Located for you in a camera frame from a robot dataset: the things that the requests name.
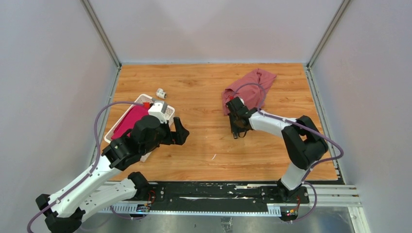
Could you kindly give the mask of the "white pipe elbow fitting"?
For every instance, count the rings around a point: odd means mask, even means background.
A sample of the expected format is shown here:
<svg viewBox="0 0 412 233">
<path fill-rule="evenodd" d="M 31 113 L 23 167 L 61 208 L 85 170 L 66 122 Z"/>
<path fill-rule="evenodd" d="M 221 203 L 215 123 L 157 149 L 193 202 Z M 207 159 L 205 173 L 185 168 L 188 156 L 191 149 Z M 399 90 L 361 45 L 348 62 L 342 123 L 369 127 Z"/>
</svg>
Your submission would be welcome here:
<svg viewBox="0 0 412 233">
<path fill-rule="evenodd" d="M 167 97 L 167 93 L 162 89 L 162 88 L 159 88 L 159 89 L 157 89 L 157 91 L 156 91 L 156 96 L 158 97 L 158 98 L 160 98 L 160 99 L 166 99 L 166 97 Z"/>
</svg>

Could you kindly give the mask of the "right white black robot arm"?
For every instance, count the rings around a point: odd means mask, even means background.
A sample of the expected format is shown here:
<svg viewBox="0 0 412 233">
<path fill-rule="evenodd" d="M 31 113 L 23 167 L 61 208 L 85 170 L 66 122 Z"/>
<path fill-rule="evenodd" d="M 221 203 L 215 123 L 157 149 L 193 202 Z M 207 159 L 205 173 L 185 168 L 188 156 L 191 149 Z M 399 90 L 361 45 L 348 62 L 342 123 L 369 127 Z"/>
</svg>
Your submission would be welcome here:
<svg viewBox="0 0 412 233">
<path fill-rule="evenodd" d="M 308 116 L 288 118 L 269 114 L 258 108 L 248 109 L 242 99 L 235 97 L 226 103 L 231 133 L 235 139 L 248 131 L 263 131 L 283 139 L 290 159 L 285 174 L 278 181 L 278 198 L 291 202 L 310 171 L 328 151 L 328 146 Z"/>
</svg>

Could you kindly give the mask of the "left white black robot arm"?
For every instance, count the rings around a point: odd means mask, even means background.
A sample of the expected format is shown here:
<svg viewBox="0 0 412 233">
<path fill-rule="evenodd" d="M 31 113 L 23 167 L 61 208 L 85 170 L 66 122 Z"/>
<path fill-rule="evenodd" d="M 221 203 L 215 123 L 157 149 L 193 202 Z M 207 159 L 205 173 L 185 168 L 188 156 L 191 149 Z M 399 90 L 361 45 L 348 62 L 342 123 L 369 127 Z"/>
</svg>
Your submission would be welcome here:
<svg viewBox="0 0 412 233">
<path fill-rule="evenodd" d="M 142 117 L 133 128 L 111 141 L 95 163 L 70 184 L 54 194 L 37 197 L 36 204 L 48 229 L 52 233 L 73 233 L 92 215 L 121 200 L 148 200 L 150 186 L 141 172 L 132 172 L 105 190 L 96 189 L 160 145 L 183 145 L 189 131 L 180 118 L 173 120 L 175 131 L 155 116 Z"/>
</svg>

